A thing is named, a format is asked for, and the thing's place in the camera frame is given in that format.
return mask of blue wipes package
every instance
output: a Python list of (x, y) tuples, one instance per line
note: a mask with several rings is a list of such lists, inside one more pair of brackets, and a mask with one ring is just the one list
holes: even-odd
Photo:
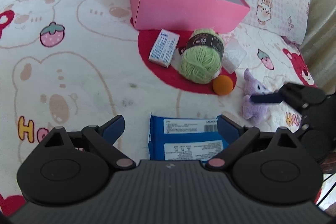
[(176, 119), (151, 115), (148, 149), (151, 160), (206, 162), (228, 146), (215, 119)]

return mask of curtain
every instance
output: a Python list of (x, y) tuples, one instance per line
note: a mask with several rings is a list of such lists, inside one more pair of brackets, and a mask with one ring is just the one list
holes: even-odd
[(335, 92), (336, 0), (310, 0), (307, 31), (300, 47), (316, 85)]

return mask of bear nose print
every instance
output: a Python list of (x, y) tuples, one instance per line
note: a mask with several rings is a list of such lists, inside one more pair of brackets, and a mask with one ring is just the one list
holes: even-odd
[(110, 9), (110, 14), (114, 17), (125, 17), (129, 15), (129, 11), (124, 10), (120, 7), (112, 7)]
[(63, 124), (69, 120), (69, 106), (61, 95), (54, 94), (50, 97), (49, 110), (53, 120), (57, 124)]
[(14, 20), (14, 23), (22, 24), (22, 23), (25, 23), (28, 19), (29, 19), (28, 15), (20, 15)]

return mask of green yarn ball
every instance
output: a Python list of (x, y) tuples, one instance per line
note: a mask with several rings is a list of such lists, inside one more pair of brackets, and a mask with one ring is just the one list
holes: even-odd
[[(211, 29), (195, 30), (191, 37), (200, 33), (212, 34), (218, 37), (223, 43), (222, 38)], [(211, 82), (212, 77), (220, 67), (221, 58), (215, 49), (208, 46), (195, 46), (184, 51), (179, 73), (194, 83), (207, 84)]]

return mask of cartoon bear blanket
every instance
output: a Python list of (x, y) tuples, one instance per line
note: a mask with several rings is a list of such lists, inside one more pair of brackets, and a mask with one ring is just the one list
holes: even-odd
[[(9, 215), (24, 203), (16, 183), (20, 164), (55, 126), (68, 131), (101, 125), (121, 114), (124, 134), (115, 146), (139, 162), (148, 158), (150, 114), (169, 117), (241, 117), (243, 72), (270, 90), (285, 81), (314, 85), (294, 47), (277, 35), (241, 23), (222, 34), (247, 52), (234, 90), (219, 97), (176, 68), (191, 32), (180, 40), (172, 65), (148, 62), (159, 31), (132, 27), (129, 0), (0, 0), (0, 207)], [(295, 131), (300, 116), (284, 103), (269, 107), (264, 131)]]

